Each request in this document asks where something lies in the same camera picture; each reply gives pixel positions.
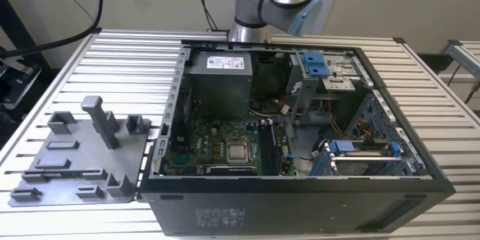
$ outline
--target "label sticker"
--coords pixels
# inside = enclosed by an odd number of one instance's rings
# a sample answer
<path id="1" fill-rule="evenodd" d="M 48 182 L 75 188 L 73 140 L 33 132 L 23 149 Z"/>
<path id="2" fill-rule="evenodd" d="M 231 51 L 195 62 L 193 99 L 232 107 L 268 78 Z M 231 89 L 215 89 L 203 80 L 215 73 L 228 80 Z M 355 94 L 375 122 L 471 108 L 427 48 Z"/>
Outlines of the label sticker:
<path id="1" fill-rule="evenodd" d="M 245 68 L 243 57 L 209 56 L 207 59 L 207 68 L 243 70 Z"/>
<path id="2" fill-rule="evenodd" d="M 291 106 L 284 105 L 284 107 L 281 108 L 281 113 L 285 115 L 288 113 L 288 110 L 291 109 Z"/>

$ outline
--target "blue latch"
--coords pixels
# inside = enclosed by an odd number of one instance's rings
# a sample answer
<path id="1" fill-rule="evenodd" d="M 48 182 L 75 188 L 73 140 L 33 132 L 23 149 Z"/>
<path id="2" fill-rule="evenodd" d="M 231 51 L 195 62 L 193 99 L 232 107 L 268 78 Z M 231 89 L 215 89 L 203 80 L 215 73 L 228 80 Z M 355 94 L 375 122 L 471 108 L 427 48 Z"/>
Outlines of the blue latch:
<path id="1" fill-rule="evenodd" d="M 351 141 L 332 141 L 329 144 L 329 151 L 335 152 L 352 152 L 355 150 L 353 143 Z"/>
<path id="2" fill-rule="evenodd" d="M 321 53 L 304 51 L 303 64 L 311 77 L 327 78 L 331 75 Z"/>
<path id="3" fill-rule="evenodd" d="M 400 146 L 397 142 L 391 142 L 389 147 L 392 148 L 393 157 L 400 157 Z"/>

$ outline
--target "aluminum extrusion table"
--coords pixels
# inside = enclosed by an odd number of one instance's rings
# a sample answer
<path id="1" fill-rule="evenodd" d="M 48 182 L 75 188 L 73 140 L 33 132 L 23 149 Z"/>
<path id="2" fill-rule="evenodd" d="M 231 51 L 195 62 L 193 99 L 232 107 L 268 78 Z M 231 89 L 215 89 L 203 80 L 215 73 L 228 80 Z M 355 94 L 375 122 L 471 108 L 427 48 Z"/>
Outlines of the aluminum extrusion table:
<path id="1" fill-rule="evenodd" d="M 147 203 L 12 208 L 7 202 L 49 133 L 49 115 L 71 111 L 77 119 L 88 118 L 80 110 L 85 95 L 100 95 L 104 109 L 113 111 L 117 119 L 127 114 L 151 119 L 152 144 L 181 39 L 223 40 L 225 34 L 104 30 L 84 39 L 0 151 L 0 236 L 48 240 L 167 238 Z M 389 235 L 221 239 L 480 239 L 480 119 L 409 46 L 392 38 L 273 35 L 272 39 L 273 43 L 361 47 L 457 194 Z"/>

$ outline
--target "gray power supply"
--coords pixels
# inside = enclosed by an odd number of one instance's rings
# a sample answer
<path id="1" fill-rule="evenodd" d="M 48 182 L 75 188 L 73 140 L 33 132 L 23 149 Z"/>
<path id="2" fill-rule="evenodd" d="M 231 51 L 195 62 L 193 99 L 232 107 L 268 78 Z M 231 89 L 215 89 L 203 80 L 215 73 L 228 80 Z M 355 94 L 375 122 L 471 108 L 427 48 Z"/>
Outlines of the gray power supply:
<path id="1" fill-rule="evenodd" d="M 185 67 L 185 74 L 197 111 L 205 118 L 247 116 L 253 75 L 249 53 L 200 52 L 193 55 L 193 66 Z"/>

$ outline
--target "motherboard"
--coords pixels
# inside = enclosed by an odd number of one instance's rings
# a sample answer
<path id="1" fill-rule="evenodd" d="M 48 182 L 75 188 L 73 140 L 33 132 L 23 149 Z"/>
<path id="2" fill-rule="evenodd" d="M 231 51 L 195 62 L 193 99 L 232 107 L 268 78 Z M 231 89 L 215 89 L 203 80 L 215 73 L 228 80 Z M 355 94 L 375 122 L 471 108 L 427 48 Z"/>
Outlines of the motherboard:
<path id="1" fill-rule="evenodd" d="M 189 150 L 165 155 L 168 174 L 259 176 L 272 171 L 275 175 L 293 175 L 292 161 L 284 158 L 284 124 L 275 125 L 273 132 L 263 132 L 264 128 L 257 122 L 195 119 Z"/>

